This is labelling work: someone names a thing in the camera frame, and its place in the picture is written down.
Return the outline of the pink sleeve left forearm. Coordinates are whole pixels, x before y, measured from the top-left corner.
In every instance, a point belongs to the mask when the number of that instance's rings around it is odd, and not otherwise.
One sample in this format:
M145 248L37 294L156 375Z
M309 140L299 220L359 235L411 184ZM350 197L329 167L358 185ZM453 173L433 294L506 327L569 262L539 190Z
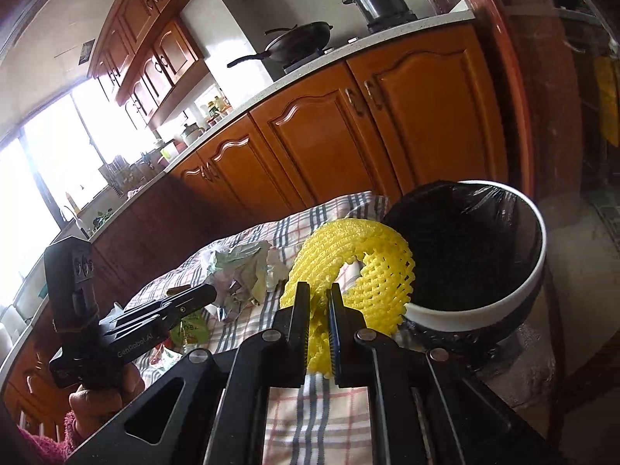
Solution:
M63 465L67 458L82 444L83 439L77 431L76 416L69 412L64 418L65 437L62 442L53 441L46 436L34 436L20 428L22 437L29 443L43 464Z

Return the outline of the person's left hand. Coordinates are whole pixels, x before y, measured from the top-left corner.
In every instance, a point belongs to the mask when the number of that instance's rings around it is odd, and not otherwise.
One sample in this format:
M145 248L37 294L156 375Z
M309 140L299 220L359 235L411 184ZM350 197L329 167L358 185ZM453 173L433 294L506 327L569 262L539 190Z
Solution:
M144 381L133 363L124 366L120 388L87 389L80 386L68 398L75 416L77 434L82 439L89 438L116 413L140 396L144 388Z

